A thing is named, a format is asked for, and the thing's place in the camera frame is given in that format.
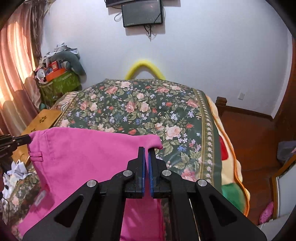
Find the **green storage bin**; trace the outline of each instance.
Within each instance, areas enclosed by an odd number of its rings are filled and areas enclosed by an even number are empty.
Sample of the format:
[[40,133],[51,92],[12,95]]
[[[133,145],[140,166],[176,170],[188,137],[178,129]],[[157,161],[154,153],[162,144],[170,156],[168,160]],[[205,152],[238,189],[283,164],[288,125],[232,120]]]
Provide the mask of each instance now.
[[65,93],[74,91],[80,86],[79,76],[72,71],[66,71],[47,84],[39,84],[40,93],[47,108],[51,108]]

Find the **triangular cutout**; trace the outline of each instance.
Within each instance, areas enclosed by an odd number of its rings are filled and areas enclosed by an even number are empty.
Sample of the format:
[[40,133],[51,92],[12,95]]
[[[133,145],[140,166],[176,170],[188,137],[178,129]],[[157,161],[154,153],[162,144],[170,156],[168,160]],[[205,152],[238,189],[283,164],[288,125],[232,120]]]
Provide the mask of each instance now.
[[236,215],[224,204],[222,204],[214,195],[210,195],[209,198],[222,227],[225,227],[237,220]]
[[69,206],[67,206],[63,211],[61,211],[54,218],[54,220],[57,223],[65,226],[66,228],[71,227],[82,201],[83,201],[83,196],[79,195]]

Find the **white label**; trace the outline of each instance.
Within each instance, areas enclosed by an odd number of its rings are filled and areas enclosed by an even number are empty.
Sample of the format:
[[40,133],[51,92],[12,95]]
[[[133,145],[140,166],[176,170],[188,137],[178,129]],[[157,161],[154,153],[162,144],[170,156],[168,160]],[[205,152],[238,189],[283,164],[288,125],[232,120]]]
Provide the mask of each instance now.
[[41,201],[45,198],[45,196],[46,196],[46,191],[43,190],[43,191],[39,194],[39,196],[37,197],[36,201],[34,202],[34,204],[35,204],[36,207],[41,203]]

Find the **pink pants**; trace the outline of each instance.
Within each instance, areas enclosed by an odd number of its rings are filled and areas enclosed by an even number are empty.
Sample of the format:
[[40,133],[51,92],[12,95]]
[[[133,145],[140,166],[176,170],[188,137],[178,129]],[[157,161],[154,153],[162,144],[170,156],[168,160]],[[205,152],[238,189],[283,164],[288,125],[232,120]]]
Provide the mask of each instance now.
[[[157,135],[130,136],[103,131],[55,127],[30,134],[29,154],[41,183],[41,193],[19,224],[22,235],[90,179],[106,181],[137,158],[139,146],[162,148]],[[159,200],[149,194],[127,199],[121,240],[162,240]]]

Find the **bed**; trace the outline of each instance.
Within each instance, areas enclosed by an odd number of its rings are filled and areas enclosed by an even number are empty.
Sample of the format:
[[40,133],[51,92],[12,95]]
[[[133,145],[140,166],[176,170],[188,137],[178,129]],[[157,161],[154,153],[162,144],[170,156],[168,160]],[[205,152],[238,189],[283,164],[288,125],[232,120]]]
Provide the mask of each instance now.
[[[166,80],[105,80],[63,96],[53,107],[63,110],[54,126],[95,129],[129,135],[157,134],[157,157],[167,168],[196,181],[204,178],[245,215],[250,195],[242,185],[239,162],[213,101],[202,91]],[[8,225],[17,225],[40,190],[34,167],[9,198]],[[7,222],[5,205],[3,220]],[[168,202],[162,202],[164,240],[171,240]]]

